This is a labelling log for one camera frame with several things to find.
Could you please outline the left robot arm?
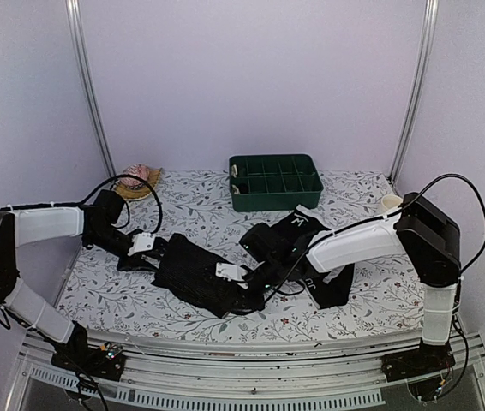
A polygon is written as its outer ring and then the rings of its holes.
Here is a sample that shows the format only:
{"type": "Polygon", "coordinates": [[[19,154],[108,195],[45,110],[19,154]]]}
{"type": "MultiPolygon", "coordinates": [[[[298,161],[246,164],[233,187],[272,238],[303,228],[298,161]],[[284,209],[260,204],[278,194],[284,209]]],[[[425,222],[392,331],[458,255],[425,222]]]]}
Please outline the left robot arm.
{"type": "Polygon", "coordinates": [[[144,229],[129,233],[117,226],[123,198],[102,190],[91,204],[49,203],[0,208],[0,307],[6,315],[37,331],[78,372],[95,365],[84,326],[61,314],[49,298],[22,275],[23,258],[48,251],[55,242],[79,239],[117,258],[119,271],[155,271],[152,259],[165,251],[166,240],[144,229]]]}

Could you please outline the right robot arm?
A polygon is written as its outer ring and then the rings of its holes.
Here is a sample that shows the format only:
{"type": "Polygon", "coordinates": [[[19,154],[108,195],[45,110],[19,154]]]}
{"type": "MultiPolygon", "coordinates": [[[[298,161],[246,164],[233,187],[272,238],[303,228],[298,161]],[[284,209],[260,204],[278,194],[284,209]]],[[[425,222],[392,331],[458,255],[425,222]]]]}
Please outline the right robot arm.
{"type": "Polygon", "coordinates": [[[258,264],[245,276],[251,290],[301,281],[341,305],[349,300],[356,264],[406,256],[424,287],[422,336],[417,348],[384,356],[382,371],[394,380],[454,366],[449,337],[461,276],[460,229],[420,194],[406,194],[401,205],[342,229],[328,229],[300,205],[274,225],[256,224],[239,244],[258,264]]]}

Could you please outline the black white-banded underwear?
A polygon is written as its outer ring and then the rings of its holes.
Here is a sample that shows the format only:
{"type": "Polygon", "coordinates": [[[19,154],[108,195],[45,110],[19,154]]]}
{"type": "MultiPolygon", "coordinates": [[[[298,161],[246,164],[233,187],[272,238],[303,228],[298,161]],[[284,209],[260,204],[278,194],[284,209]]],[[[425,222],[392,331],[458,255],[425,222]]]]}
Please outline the black white-banded underwear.
{"type": "MultiPolygon", "coordinates": [[[[303,205],[298,205],[291,214],[275,223],[272,230],[288,242],[287,256],[281,259],[286,270],[294,265],[316,236],[322,238],[329,231],[321,217],[303,205]]],[[[342,307],[349,302],[354,271],[354,265],[345,265],[319,272],[304,257],[287,281],[300,283],[318,309],[342,307]]]]}

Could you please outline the pink patterned ball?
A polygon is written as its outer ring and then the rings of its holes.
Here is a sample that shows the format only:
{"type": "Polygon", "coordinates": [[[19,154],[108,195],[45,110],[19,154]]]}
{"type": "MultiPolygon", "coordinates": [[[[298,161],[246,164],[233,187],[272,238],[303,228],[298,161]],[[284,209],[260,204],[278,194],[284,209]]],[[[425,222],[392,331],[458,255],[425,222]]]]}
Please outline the pink patterned ball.
{"type": "Polygon", "coordinates": [[[123,171],[120,182],[128,189],[136,190],[144,186],[149,176],[149,168],[144,164],[131,164],[123,171]]]}

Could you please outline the green divided storage box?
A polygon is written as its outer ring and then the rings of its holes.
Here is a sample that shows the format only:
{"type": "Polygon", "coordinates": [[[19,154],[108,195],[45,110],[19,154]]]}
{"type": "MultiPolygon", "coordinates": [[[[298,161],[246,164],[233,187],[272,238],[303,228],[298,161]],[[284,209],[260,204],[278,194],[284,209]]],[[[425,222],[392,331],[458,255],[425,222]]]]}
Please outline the green divided storage box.
{"type": "Polygon", "coordinates": [[[228,173],[237,212],[313,209],[324,189],[313,159],[303,153],[232,156],[228,173]]]}

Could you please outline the cream cup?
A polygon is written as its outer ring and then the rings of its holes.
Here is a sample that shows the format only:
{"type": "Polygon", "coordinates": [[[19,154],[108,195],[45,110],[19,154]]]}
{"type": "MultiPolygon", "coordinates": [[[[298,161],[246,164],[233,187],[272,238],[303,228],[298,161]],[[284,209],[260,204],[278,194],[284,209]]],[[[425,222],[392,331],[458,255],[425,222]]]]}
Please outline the cream cup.
{"type": "Polygon", "coordinates": [[[385,214],[401,206],[403,199],[395,194],[387,194],[380,200],[379,213],[385,214]]]}

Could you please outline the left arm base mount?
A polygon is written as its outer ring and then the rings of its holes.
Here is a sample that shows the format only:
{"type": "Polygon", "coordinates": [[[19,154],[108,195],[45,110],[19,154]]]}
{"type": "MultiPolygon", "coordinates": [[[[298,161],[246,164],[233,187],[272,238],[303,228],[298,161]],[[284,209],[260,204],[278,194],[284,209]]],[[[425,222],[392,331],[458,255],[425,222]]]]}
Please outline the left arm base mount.
{"type": "Polygon", "coordinates": [[[125,363],[123,353],[111,354],[108,349],[92,348],[86,344],[81,347],[58,346],[51,358],[55,367],[115,382],[121,380],[125,363]]]}

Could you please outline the front aluminium rail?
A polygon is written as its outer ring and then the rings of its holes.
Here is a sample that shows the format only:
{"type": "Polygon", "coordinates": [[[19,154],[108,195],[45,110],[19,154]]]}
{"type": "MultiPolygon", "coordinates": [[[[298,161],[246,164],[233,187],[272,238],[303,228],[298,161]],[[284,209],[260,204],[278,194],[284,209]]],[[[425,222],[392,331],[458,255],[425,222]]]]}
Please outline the front aluminium rail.
{"type": "Polygon", "coordinates": [[[91,331],[92,344],[118,343],[117,382],[101,381],[95,410],[485,410],[485,346],[453,336],[455,367],[444,396],[414,398],[411,381],[388,381],[381,360],[418,344],[415,331],[352,340],[271,343],[187,342],[91,331]]]}

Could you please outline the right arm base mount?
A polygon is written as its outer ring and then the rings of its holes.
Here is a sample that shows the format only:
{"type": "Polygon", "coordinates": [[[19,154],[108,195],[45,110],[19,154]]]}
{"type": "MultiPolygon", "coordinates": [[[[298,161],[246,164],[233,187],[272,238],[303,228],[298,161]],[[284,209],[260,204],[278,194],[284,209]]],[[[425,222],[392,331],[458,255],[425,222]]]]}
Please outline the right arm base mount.
{"type": "Polygon", "coordinates": [[[449,342],[429,345],[420,341],[417,348],[382,356],[380,369],[393,382],[449,370],[455,363],[449,342]]]}

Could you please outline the left aluminium frame post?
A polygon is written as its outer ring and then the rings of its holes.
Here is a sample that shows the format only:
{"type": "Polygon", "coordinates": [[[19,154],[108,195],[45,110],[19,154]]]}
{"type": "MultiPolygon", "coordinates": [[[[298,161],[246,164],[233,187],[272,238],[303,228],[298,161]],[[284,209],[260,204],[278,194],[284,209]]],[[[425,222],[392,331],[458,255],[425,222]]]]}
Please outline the left aluminium frame post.
{"type": "Polygon", "coordinates": [[[108,176],[114,176],[116,174],[116,168],[105,135],[105,129],[99,111],[99,103],[93,86],[93,78],[81,18],[81,2],[77,0],[67,0],[65,3],[70,35],[75,52],[75,60],[80,73],[82,90],[87,102],[99,156],[104,165],[106,174],[108,176]]]}

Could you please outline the aluminium frame post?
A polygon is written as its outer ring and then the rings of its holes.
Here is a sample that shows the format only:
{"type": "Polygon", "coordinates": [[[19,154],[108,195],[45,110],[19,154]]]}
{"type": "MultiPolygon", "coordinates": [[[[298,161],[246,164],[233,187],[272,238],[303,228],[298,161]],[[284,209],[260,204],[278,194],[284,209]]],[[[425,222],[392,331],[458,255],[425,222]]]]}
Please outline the aluminium frame post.
{"type": "Polygon", "coordinates": [[[99,156],[104,165],[106,174],[108,176],[114,176],[116,174],[116,168],[105,135],[105,129],[99,111],[99,103],[93,86],[93,78],[81,18],[81,2],[77,0],[67,0],[65,3],[70,35],[75,52],[75,60],[80,73],[82,90],[87,102],[99,156]]]}
{"type": "Polygon", "coordinates": [[[404,115],[394,159],[389,171],[388,179],[396,185],[402,174],[404,159],[410,146],[410,139],[417,119],[422,90],[425,84],[430,55],[434,45],[434,34],[438,17],[439,1],[427,0],[422,21],[422,31],[418,47],[416,69],[410,89],[410,97],[404,115]]]}

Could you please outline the right aluminium frame post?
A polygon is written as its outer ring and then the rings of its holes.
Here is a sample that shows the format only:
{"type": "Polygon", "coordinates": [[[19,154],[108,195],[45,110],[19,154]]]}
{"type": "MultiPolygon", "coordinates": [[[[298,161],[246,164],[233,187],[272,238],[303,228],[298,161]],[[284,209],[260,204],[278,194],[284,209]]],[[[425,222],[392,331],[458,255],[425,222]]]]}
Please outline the right aluminium frame post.
{"type": "Polygon", "coordinates": [[[410,97],[404,115],[394,159],[389,171],[388,179],[396,185],[402,174],[404,159],[410,146],[410,139],[417,119],[422,90],[425,84],[430,55],[434,45],[434,34],[438,17],[439,1],[427,0],[422,21],[422,31],[418,47],[416,69],[410,89],[410,97]]]}

